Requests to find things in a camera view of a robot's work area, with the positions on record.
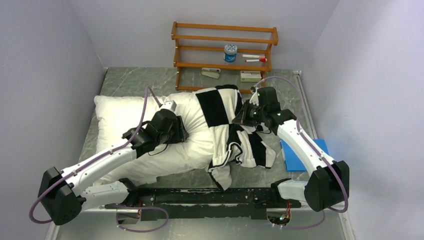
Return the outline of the black white checkered pillowcase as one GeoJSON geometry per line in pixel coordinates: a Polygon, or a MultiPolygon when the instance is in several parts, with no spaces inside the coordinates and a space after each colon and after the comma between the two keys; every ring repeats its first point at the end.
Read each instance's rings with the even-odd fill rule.
{"type": "Polygon", "coordinates": [[[244,168],[270,169],[273,166],[276,152],[263,141],[256,129],[232,122],[243,106],[236,85],[219,85],[194,94],[213,142],[213,157],[206,171],[220,191],[227,190],[232,184],[230,162],[244,168]]]}

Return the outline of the white pillow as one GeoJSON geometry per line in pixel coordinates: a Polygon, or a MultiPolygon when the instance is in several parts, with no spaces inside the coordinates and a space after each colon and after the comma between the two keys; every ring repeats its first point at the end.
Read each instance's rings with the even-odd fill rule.
{"type": "Polygon", "coordinates": [[[153,97],[94,98],[98,123],[96,152],[109,150],[114,143],[125,140],[140,122],[141,137],[149,150],[97,180],[95,185],[111,184],[127,178],[136,185],[154,182],[156,178],[204,169],[214,156],[213,137],[201,105],[194,93],[174,93],[153,97]]]}

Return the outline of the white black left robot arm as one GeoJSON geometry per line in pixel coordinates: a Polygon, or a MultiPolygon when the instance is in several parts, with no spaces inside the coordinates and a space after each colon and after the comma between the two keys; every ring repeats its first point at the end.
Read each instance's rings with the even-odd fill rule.
{"type": "Polygon", "coordinates": [[[94,186],[94,182],[159,145],[179,144],[188,136],[182,117],[161,108],[151,120],[129,129],[109,148],[62,170],[47,169],[41,178],[37,200],[30,208],[30,220],[61,226],[80,213],[102,205],[134,207],[139,200],[138,189],[128,178],[99,186],[94,186]]]}

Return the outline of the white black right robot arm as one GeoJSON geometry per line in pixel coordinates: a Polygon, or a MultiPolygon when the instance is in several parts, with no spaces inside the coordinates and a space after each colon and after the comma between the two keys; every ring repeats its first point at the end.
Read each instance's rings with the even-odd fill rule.
{"type": "Polygon", "coordinates": [[[241,112],[232,121],[245,127],[264,125],[283,140],[304,165],[309,179],[289,178],[271,185],[270,202],[282,207],[288,200],[305,202],[315,212],[331,209],[347,211],[349,205],[350,169],[345,161],[336,161],[306,134],[289,109],[281,109],[273,87],[253,88],[241,112]]]}

